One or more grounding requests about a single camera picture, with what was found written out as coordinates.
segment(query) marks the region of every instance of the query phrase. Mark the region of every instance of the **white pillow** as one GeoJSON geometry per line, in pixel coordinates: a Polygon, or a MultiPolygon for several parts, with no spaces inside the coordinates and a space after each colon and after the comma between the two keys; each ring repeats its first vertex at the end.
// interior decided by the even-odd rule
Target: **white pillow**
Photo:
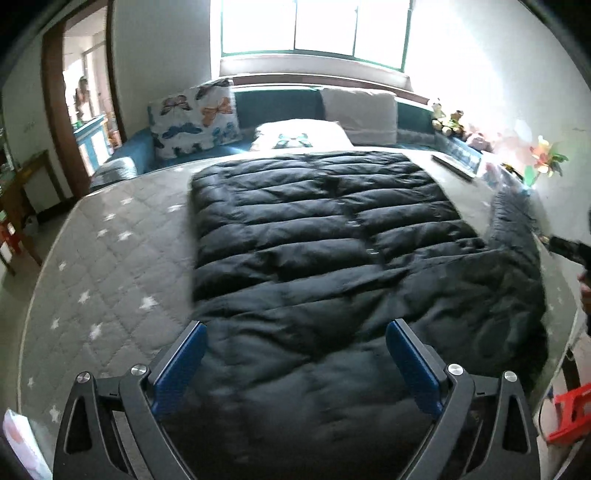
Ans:
{"type": "Polygon", "coordinates": [[[355,145],[394,145],[398,129],[396,94],[386,90],[324,87],[326,119],[338,122],[355,145]]]}
{"type": "Polygon", "coordinates": [[[353,145],[336,122],[297,118],[262,124],[256,128],[251,151],[313,147],[348,150],[353,145]]]}

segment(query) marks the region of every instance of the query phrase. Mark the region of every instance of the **person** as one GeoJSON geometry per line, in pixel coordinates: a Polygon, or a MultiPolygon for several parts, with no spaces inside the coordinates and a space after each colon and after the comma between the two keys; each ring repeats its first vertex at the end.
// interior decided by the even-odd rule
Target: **person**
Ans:
{"type": "Polygon", "coordinates": [[[591,314],[591,280],[587,277],[587,272],[579,275],[579,281],[581,282],[581,305],[583,311],[587,314],[591,314]]]}
{"type": "Polygon", "coordinates": [[[74,95],[74,105],[76,108],[76,118],[79,121],[87,122],[92,120],[90,92],[88,90],[88,80],[86,80],[86,77],[80,77],[80,80],[78,80],[78,88],[74,95]]]}

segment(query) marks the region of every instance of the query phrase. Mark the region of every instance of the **red stool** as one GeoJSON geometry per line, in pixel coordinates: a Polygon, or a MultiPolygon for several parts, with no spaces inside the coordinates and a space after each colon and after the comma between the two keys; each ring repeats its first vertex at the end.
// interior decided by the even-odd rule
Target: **red stool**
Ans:
{"type": "Polygon", "coordinates": [[[561,406],[561,419],[558,430],[548,435],[548,443],[572,445],[591,432],[591,413],[585,413],[587,403],[591,403],[591,384],[554,398],[554,405],[561,406]]]}
{"type": "Polygon", "coordinates": [[[21,238],[15,232],[14,227],[8,220],[8,217],[5,216],[3,220],[0,220],[0,245],[6,242],[8,248],[10,249],[11,253],[20,255],[21,248],[18,246],[18,243],[21,241],[21,238]]]}

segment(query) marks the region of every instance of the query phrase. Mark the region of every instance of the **gray fabric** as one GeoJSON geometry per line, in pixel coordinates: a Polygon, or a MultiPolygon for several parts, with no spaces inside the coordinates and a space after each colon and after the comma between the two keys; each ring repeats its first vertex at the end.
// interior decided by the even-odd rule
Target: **gray fabric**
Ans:
{"type": "MultiPolygon", "coordinates": [[[[306,153],[307,149],[298,150],[306,153]]],[[[484,182],[459,180],[432,162],[429,152],[405,154],[426,169],[462,217],[484,233],[492,197],[484,182]]],[[[258,156],[259,152],[251,152],[230,158],[258,156]]],[[[35,434],[43,434],[44,445],[55,444],[61,412],[80,371],[121,375],[134,363],[149,361],[186,325],[194,251],[187,224],[188,183],[194,172],[220,161],[228,158],[197,161],[123,181],[85,197],[72,210],[45,260],[31,300],[18,386],[20,412],[32,420],[35,434]],[[110,214],[115,217],[106,220],[110,214]],[[107,232],[98,237],[102,230],[107,232]],[[119,241],[124,232],[131,235],[119,241]],[[79,303],[87,290],[88,299],[79,303]],[[145,309],[140,309],[147,297],[158,304],[148,307],[150,303],[145,303],[145,309]],[[57,327],[52,329],[56,319],[57,327]],[[92,326],[99,324],[100,335],[93,340],[92,326]]],[[[547,385],[568,339],[576,305],[547,254],[543,265],[547,267],[547,271],[542,269],[544,280],[551,274],[563,292],[557,298],[555,288],[546,288],[548,301],[556,306],[556,312],[544,316],[544,324],[552,328],[551,358],[540,383],[547,385]],[[565,311],[556,315],[559,306],[565,311]]],[[[46,453],[50,449],[43,452],[51,465],[53,459],[46,453]]]]}
{"type": "Polygon", "coordinates": [[[90,179],[90,191],[95,192],[107,185],[138,176],[138,169],[129,157],[117,158],[100,166],[90,179]]]}

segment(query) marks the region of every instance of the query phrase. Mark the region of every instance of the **window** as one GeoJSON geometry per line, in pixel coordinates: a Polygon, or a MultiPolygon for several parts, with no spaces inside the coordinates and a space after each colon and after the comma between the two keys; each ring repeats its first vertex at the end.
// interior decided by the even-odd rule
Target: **window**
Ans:
{"type": "Polygon", "coordinates": [[[299,53],[404,70],[413,0],[223,0],[222,55],[299,53]]]}

